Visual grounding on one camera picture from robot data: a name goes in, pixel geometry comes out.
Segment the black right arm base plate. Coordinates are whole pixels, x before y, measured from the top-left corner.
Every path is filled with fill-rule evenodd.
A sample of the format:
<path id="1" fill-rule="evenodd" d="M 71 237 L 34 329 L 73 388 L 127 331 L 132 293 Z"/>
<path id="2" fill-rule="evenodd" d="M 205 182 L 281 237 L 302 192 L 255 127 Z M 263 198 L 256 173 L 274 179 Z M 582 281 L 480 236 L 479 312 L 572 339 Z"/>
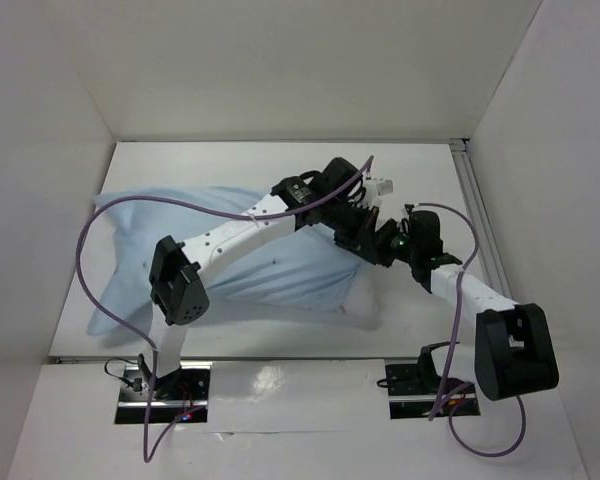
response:
<path id="1" fill-rule="evenodd" d="M 376 386 L 388 394 L 392 420 L 426 419 L 434 406 L 437 384 L 427 386 L 416 363 L 386 364 L 385 376 L 376 381 Z M 455 394 L 436 416 L 448 417 L 453 408 L 456 416 L 479 416 L 480 407 L 475 389 L 468 387 Z"/>

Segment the white pillow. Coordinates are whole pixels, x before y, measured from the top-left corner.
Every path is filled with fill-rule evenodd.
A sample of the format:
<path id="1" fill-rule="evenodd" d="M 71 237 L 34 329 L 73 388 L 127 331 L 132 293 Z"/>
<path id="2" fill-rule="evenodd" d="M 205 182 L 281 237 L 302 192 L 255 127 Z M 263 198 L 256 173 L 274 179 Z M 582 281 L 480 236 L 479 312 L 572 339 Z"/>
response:
<path id="1" fill-rule="evenodd" d="M 339 310 L 339 324 L 360 330 L 376 330 L 379 307 L 374 284 L 374 267 L 364 265 L 355 274 Z"/>

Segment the light blue pillowcase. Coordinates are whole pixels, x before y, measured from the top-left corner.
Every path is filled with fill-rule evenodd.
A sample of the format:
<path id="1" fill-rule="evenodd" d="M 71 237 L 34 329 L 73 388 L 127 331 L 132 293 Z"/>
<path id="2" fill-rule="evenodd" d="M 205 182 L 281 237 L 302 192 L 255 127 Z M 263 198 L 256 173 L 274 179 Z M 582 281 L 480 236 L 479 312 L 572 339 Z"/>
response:
<path id="1" fill-rule="evenodd" d="M 114 221 L 116 265 L 87 333 L 118 327 L 184 328 L 244 317 L 271 306 L 293 322 L 354 318 L 376 301 L 360 258 L 337 247 L 324 225 L 297 229 L 268 219 L 279 197 L 237 187 L 153 188 L 95 197 Z"/>

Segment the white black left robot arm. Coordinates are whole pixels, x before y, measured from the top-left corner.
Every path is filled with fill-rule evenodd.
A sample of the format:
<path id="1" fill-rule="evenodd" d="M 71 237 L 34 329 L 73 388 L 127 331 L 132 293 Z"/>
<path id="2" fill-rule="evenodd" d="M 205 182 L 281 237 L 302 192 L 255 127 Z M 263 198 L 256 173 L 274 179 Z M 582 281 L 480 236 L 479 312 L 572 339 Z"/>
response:
<path id="1" fill-rule="evenodd" d="M 149 347 L 139 357 L 143 389 L 156 399 L 176 390 L 188 327 L 209 309 L 207 290 L 227 268 L 305 226 L 331 228 L 341 245 L 373 232 L 380 198 L 392 190 L 391 182 L 355 170 L 287 177 L 214 229 L 183 242 L 160 240 L 149 273 L 154 309 Z"/>

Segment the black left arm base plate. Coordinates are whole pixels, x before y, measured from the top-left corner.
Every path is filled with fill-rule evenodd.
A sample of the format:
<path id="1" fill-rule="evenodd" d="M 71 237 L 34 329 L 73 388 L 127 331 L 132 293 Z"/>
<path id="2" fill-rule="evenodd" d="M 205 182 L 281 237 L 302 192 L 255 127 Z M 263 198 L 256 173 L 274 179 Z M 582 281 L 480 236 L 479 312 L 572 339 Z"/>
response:
<path id="1" fill-rule="evenodd" d="M 110 376 L 120 384 L 114 423 L 143 424 L 149 385 L 139 368 L 126 363 L 121 373 Z M 206 423 L 210 380 L 210 363 L 185 362 L 175 382 L 156 385 L 149 423 L 168 424 L 174 418 L 184 424 Z"/>

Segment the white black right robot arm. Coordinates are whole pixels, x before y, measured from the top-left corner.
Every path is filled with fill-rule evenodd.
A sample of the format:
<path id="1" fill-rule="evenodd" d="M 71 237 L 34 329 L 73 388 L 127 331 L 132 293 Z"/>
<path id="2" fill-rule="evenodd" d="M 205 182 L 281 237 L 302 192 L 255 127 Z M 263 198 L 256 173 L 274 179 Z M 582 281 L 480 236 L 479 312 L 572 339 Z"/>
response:
<path id="1" fill-rule="evenodd" d="M 421 349 L 416 379 L 439 398 L 450 379 L 499 401 L 557 387 L 559 370 L 544 310 L 517 303 L 467 273 L 468 261 L 444 251 L 437 213 L 406 207 L 399 259 L 428 293 L 454 308 L 450 340 Z"/>

